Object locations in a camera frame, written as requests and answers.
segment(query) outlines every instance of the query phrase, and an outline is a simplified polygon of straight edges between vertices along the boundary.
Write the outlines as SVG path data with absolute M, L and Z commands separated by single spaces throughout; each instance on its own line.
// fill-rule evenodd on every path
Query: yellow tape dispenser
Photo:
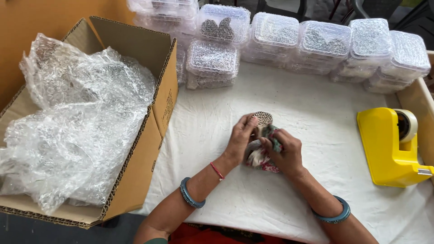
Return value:
M 418 121 L 408 110 L 375 108 L 357 113 L 372 182 L 406 187 L 434 175 L 418 163 Z

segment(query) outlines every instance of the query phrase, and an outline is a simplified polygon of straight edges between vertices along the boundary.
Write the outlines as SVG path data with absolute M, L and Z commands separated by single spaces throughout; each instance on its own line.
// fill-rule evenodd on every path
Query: woman's left hand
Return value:
M 239 165 L 242 162 L 244 151 L 247 148 L 247 144 L 251 141 L 250 136 L 258 124 L 258 119 L 252 117 L 252 115 L 253 113 L 244 115 L 233 127 L 229 143 L 222 154 L 222 157 L 231 161 L 234 165 Z

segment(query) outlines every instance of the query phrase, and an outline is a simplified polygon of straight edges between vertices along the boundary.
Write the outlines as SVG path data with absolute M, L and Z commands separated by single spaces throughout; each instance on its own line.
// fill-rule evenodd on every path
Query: open cardboard box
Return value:
M 434 52 L 428 51 L 434 67 Z M 423 78 L 419 78 L 406 89 L 397 92 L 401 107 L 412 112 L 418 119 L 418 153 L 425 165 L 434 166 L 434 99 Z
M 148 108 L 148 114 L 104 207 L 63 204 L 52 216 L 47 216 L 30 196 L 4 195 L 0 196 L 0 212 L 89 228 L 116 215 L 141 208 L 145 201 L 155 161 L 178 95 L 176 39 L 172 42 L 168 34 L 97 16 L 89 19 L 96 33 L 85 19 L 81 19 L 62 41 L 87 54 L 111 46 L 121 55 L 137 59 L 158 78 L 153 104 Z M 0 112 L 0 146 L 6 146 L 3 138 L 10 121 L 33 114 L 37 110 L 39 108 L 32 102 L 23 86 Z

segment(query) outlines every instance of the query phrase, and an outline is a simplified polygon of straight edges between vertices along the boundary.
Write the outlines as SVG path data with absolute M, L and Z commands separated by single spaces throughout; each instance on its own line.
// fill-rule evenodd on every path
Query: blue bangle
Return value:
M 181 189 L 181 194 L 184 197 L 185 201 L 190 204 L 192 207 L 195 208 L 201 208 L 205 205 L 205 201 L 203 202 L 196 202 L 195 200 L 193 200 L 190 196 L 190 194 L 187 191 L 187 181 L 190 179 L 190 177 L 186 177 L 185 179 L 183 179 L 181 181 L 181 185 L 179 186 L 179 188 Z
M 317 214 L 317 213 L 312 209 L 313 215 L 314 215 L 317 219 L 319 219 L 319 220 L 321 220 L 321 221 L 324 221 L 324 222 L 327 222 L 327 223 L 329 223 L 329 224 L 337 224 L 337 223 L 339 223 L 339 222 L 344 221 L 345 219 L 348 218 L 348 216 L 350 216 L 350 213 L 351 213 L 350 205 L 348 205 L 348 203 L 347 203 L 344 199 L 342 199 L 342 198 L 340 198 L 340 197 L 338 197 L 338 196 L 334 196 L 334 197 L 335 197 L 336 199 L 338 199 L 339 202 L 342 203 L 342 205 L 344 206 L 344 211 L 342 211 L 342 213 L 341 213 L 339 216 L 337 216 L 337 217 L 334 217 L 334 218 L 326 218 L 326 217 L 323 217 L 323 216 Z

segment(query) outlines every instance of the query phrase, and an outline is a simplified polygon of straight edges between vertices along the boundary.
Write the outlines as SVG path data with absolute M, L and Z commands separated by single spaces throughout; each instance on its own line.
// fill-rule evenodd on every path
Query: table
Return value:
M 433 185 L 374 185 L 356 123 L 356 112 L 397 106 L 392 96 L 368 93 L 360 84 L 241 63 L 233 87 L 181 88 L 155 165 L 143 208 L 148 215 L 225 149 L 232 126 L 246 113 L 265 111 L 274 125 L 302 143 L 303 164 L 381 244 L 428 244 L 434 240 Z M 186 222 L 269 234 L 308 244 L 327 244 L 307 202 L 281 174 L 236 167 Z

